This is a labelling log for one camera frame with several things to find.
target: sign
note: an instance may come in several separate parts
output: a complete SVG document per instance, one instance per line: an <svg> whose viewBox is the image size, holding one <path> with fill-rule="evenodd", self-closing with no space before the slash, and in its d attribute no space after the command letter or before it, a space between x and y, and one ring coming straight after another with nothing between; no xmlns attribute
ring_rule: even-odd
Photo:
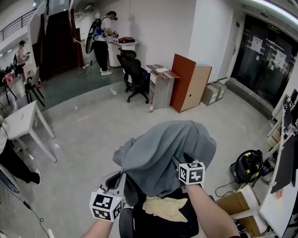
<svg viewBox="0 0 298 238"><path fill-rule="evenodd" d="M260 53L262 48L263 40L259 39L258 37L253 36L252 43L251 43L251 49Z"/></svg>
<svg viewBox="0 0 298 238"><path fill-rule="evenodd" d="M287 57L286 54L284 54L278 50L276 53L276 56L275 56L275 60L274 60L275 67L283 69L286 57Z"/></svg>
<svg viewBox="0 0 298 238"><path fill-rule="evenodd" d="M276 26L274 26L274 25L272 25L271 23L268 23L268 28L270 28L271 30L279 33L279 28L276 27Z"/></svg>

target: grey cloth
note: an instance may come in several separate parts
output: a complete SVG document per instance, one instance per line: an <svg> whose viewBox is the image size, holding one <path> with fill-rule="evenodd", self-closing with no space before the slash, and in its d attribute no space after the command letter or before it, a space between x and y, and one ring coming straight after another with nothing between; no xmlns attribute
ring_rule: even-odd
<svg viewBox="0 0 298 238"><path fill-rule="evenodd" d="M127 141L114 153L113 161L121 166L121 172L126 172L143 193L162 198L180 185L176 168L177 161L186 163L184 152L203 162L207 169L215 151L216 142L202 124L169 121L152 127L137 139ZM125 187L129 205L137 202L135 193Z"/></svg>

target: black pants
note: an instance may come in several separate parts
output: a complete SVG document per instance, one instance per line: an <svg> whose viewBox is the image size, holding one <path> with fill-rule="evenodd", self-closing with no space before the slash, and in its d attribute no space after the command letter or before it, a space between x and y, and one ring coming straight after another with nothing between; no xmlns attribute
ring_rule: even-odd
<svg viewBox="0 0 298 238"><path fill-rule="evenodd" d="M99 64L102 71L106 71L108 69L107 61L108 61L108 44L106 41L94 41L93 48L97 63Z"/></svg>
<svg viewBox="0 0 298 238"><path fill-rule="evenodd" d="M39 175L29 170L8 142L6 142L3 152L0 154L0 164L7 168L12 175L22 179L26 183L32 181L38 184L40 181Z"/></svg>

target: glass door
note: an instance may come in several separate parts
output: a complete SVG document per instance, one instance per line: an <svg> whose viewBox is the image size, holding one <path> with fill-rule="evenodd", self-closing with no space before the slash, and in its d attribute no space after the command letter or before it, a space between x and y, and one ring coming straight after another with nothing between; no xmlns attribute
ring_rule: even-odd
<svg viewBox="0 0 298 238"><path fill-rule="evenodd" d="M275 107L294 67L297 50L297 42L291 37L246 16L232 77Z"/></svg>

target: exit sign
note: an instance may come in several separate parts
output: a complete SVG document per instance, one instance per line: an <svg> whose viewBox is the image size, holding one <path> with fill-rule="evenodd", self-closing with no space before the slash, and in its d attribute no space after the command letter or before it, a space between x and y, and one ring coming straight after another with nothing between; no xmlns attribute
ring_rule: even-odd
<svg viewBox="0 0 298 238"><path fill-rule="evenodd" d="M270 23L268 23L268 28L270 28L271 30L279 33L279 28L276 27L276 26L274 26L274 25L272 25L272 24L270 24Z"/></svg>

